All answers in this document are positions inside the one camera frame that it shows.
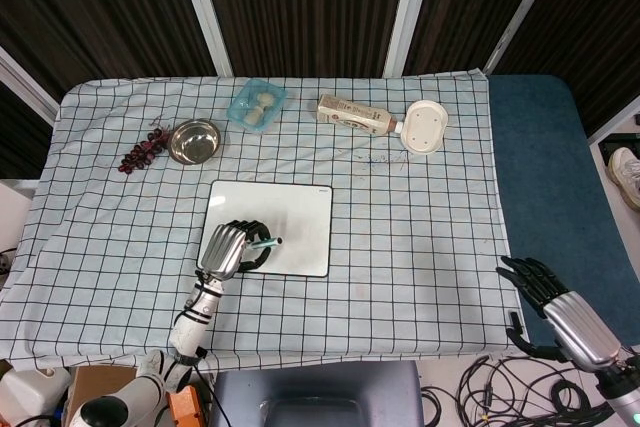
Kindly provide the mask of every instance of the cardboard box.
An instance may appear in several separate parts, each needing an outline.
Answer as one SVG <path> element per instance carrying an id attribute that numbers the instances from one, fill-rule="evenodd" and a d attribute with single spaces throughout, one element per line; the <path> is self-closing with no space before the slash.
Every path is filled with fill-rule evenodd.
<path id="1" fill-rule="evenodd" d="M 91 365 L 76 368 L 65 408 L 65 427 L 69 426 L 76 410 L 87 400 L 113 394 L 131 382 L 135 376 L 136 370 L 131 367 Z"/>

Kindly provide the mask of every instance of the black curtain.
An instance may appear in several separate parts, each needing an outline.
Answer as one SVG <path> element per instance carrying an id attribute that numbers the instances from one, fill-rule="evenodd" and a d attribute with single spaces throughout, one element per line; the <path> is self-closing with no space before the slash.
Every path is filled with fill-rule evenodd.
<path id="1" fill-rule="evenodd" d="M 381 77 L 398 0 L 213 0 L 240 76 Z"/>
<path id="2" fill-rule="evenodd" d="M 215 75 L 190 0 L 0 0 L 0 45 L 60 101 L 98 78 Z"/>
<path id="3" fill-rule="evenodd" d="M 521 0 L 423 0 L 404 74 L 483 68 Z"/>
<path id="4" fill-rule="evenodd" d="M 0 83 L 0 178 L 39 179 L 51 126 Z"/>
<path id="5" fill-rule="evenodd" d="M 592 134 L 640 95 L 640 0 L 536 0 L 495 73 L 557 75 Z"/>

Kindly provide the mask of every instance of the grapes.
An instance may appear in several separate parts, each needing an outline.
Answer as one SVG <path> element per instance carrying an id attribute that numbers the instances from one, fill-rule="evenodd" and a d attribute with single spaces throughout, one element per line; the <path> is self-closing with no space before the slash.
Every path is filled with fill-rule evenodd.
<path id="1" fill-rule="evenodd" d="M 126 154 L 118 166 L 118 172 L 129 175 L 134 169 L 144 169 L 146 165 L 151 165 L 166 147 L 169 142 L 171 132 L 169 129 L 156 127 L 153 132 L 147 134 L 147 140 L 142 140 L 133 146 L 131 152 Z"/>

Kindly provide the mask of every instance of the blue mat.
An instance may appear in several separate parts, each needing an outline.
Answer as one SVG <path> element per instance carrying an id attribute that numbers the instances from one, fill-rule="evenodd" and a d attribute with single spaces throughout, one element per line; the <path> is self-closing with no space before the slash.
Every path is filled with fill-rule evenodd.
<path id="1" fill-rule="evenodd" d="M 546 263 L 627 345 L 640 344 L 640 283 L 618 234 L 566 84 L 489 77 L 500 199 L 511 254 Z M 532 342 L 553 335 L 526 305 Z"/>

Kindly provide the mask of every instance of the orange device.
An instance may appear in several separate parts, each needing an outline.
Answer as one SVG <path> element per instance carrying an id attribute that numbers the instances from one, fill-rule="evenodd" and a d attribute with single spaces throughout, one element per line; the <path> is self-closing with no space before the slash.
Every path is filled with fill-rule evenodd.
<path id="1" fill-rule="evenodd" d="M 171 416 L 178 427 L 204 427 L 204 415 L 198 392 L 187 385 L 177 394 L 168 394 Z"/>

